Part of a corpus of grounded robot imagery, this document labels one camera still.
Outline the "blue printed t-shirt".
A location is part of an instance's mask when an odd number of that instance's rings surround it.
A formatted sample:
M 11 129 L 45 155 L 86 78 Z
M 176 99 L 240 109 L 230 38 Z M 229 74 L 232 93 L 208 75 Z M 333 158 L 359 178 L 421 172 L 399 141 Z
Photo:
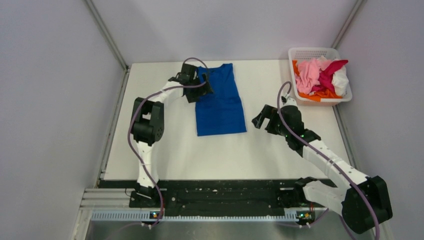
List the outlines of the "blue printed t-shirt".
M 195 103 L 196 131 L 199 137 L 240 134 L 247 132 L 242 100 L 239 95 L 232 63 L 206 69 L 198 67 L 197 73 L 208 82 L 213 93 L 201 96 Z

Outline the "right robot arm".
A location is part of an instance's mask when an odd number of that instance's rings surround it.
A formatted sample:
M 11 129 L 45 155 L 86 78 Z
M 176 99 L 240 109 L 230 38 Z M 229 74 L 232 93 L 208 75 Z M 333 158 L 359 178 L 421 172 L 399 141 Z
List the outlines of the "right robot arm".
M 333 183 L 327 186 L 313 177 L 300 178 L 293 192 L 299 206 L 318 203 L 337 213 L 343 224 L 356 234 L 374 229 L 381 236 L 380 224 L 393 217 L 387 183 L 380 176 L 370 177 L 331 151 L 314 131 L 305 128 L 297 106 L 276 108 L 265 105 L 252 119 L 255 128 L 285 138 L 288 147 L 316 166 Z

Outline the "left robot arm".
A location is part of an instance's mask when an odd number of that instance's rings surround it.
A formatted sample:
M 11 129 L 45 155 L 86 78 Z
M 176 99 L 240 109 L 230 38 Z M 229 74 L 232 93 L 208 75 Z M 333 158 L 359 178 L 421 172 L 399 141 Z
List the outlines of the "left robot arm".
M 157 92 L 134 100 L 127 141 L 138 160 L 138 177 L 134 188 L 134 200 L 142 207 L 162 207 L 163 196 L 159 188 L 157 168 L 153 163 L 154 144 L 165 132 L 165 110 L 176 100 L 185 97 L 195 103 L 201 97 L 212 94 L 210 69 L 200 73 L 194 65 L 184 62 L 181 70 L 172 76 Z

